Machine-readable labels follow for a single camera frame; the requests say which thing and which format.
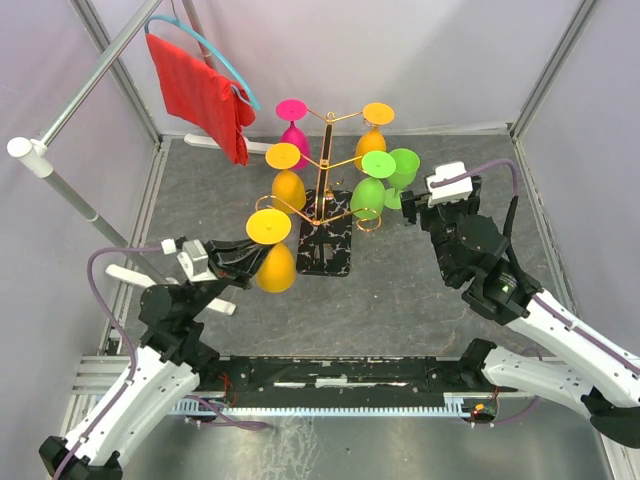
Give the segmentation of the orange wine glass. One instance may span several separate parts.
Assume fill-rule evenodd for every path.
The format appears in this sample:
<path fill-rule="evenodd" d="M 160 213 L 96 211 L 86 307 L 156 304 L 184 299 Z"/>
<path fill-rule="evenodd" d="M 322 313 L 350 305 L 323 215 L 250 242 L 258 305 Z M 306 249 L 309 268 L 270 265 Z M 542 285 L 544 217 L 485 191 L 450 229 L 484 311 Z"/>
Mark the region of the orange wine glass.
<path fill-rule="evenodd" d="M 372 102 L 363 108 L 362 115 L 369 130 L 360 137 L 356 145 L 356 156 L 363 157 L 373 151 L 385 152 L 387 145 L 380 127 L 388 125 L 394 120 L 395 111 L 385 103 Z"/>
<path fill-rule="evenodd" d="M 246 233 L 268 253 L 256 273 L 258 286 L 268 293 L 283 293 L 296 278 L 293 255 L 284 244 L 292 229 L 289 216 L 275 208 L 254 212 L 246 222 Z"/>
<path fill-rule="evenodd" d="M 265 160 L 278 171 L 271 187 L 273 206 L 286 214 L 301 211 L 306 202 L 306 191 L 303 181 L 293 171 L 301 160 L 298 147 L 287 142 L 277 143 L 267 150 Z"/>

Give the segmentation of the green wine glass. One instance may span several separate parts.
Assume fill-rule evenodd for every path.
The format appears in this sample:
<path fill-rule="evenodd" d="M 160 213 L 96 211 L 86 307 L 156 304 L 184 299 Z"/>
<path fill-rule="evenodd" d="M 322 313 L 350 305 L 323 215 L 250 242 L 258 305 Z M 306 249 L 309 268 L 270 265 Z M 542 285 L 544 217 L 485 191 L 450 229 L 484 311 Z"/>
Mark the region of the green wine glass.
<path fill-rule="evenodd" d="M 386 190 L 382 182 L 396 171 L 396 161 L 387 152 L 371 151 L 362 158 L 366 178 L 355 187 L 350 208 L 358 219 L 374 220 L 384 209 Z"/>
<path fill-rule="evenodd" d="M 385 191 L 384 206 L 391 210 L 400 210 L 401 193 L 414 181 L 421 160 L 416 152 L 406 148 L 394 149 L 390 155 L 395 160 L 396 169 L 388 178 L 390 187 Z"/>

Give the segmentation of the green wine glass front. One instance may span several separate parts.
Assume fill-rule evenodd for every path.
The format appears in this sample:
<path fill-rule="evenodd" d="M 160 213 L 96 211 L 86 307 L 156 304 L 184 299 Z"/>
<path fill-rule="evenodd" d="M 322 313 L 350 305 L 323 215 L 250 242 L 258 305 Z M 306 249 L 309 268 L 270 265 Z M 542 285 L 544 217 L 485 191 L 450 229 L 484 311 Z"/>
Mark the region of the green wine glass front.
<path fill-rule="evenodd" d="M 358 219 L 374 220 L 384 209 L 386 190 L 382 182 L 396 171 L 396 161 L 387 152 L 371 151 L 362 158 L 366 178 L 355 187 L 350 208 Z"/>

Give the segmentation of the orange wine glass front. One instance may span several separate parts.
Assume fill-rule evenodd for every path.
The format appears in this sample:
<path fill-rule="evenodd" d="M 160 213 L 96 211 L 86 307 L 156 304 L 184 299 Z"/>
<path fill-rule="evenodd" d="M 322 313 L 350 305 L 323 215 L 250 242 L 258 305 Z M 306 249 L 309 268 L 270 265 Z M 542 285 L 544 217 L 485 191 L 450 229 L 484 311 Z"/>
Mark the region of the orange wine glass front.
<path fill-rule="evenodd" d="M 387 145 L 380 127 L 388 125 L 394 120 L 395 111 L 385 103 L 372 102 L 363 108 L 362 115 L 369 130 L 360 137 L 356 145 L 356 156 L 363 157 L 373 151 L 385 152 Z"/>

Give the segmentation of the pink wine glass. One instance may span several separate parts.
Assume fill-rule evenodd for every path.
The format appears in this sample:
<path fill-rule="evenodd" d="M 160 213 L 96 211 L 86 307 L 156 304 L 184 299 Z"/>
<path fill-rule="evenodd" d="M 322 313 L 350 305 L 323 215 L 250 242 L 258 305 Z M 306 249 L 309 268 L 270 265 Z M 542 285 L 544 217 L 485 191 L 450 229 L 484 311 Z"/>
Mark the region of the pink wine glass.
<path fill-rule="evenodd" d="M 289 127 L 281 135 L 281 141 L 295 145 L 301 157 L 293 170 L 299 171 L 308 165 L 307 157 L 311 156 L 310 144 L 307 135 L 296 125 L 308 113 L 306 104 L 299 99 L 289 98 L 282 100 L 276 106 L 276 115 L 289 123 Z"/>

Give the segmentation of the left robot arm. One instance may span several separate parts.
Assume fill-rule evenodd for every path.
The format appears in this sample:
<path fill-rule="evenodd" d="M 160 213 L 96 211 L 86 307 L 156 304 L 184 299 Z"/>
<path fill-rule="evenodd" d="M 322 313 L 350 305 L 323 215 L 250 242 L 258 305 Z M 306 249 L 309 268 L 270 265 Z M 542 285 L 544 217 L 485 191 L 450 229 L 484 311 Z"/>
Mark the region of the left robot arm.
<path fill-rule="evenodd" d="M 184 237 L 152 247 L 202 260 L 205 274 L 143 291 L 139 319 L 147 330 L 138 345 L 122 338 L 128 365 L 83 420 L 39 448 L 52 478 L 122 478 L 135 451 L 176 403 L 196 388 L 218 384 L 220 354 L 201 341 L 204 325 L 196 317 L 227 287 L 249 288 L 271 249 L 251 239 L 202 243 Z"/>

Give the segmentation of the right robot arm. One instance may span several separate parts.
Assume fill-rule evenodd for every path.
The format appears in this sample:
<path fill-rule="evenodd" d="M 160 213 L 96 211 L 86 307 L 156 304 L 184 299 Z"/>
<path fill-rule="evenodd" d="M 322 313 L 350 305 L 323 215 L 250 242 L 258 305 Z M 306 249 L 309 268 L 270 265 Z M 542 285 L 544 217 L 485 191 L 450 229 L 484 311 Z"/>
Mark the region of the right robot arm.
<path fill-rule="evenodd" d="M 402 193 L 403 217 L 428 232 L 445 285 L 461 290 L 472 311 L 533 340 L 567 368 L 538 361 L 508 366 L 508 351 L 490 346 L 484 357 L 458 365 L 459 382 L 472 391 L 489 383 L 527 390 L 585 416 L 607 438 L 638 448 L 638 356 L 584 323 L 524 272 L 511 241 L 517 195 L 498 226 L 479 212 L 481 178 L 462 184 L 461 198 L 453 201 L 442 202 L 433 191 Z"/>

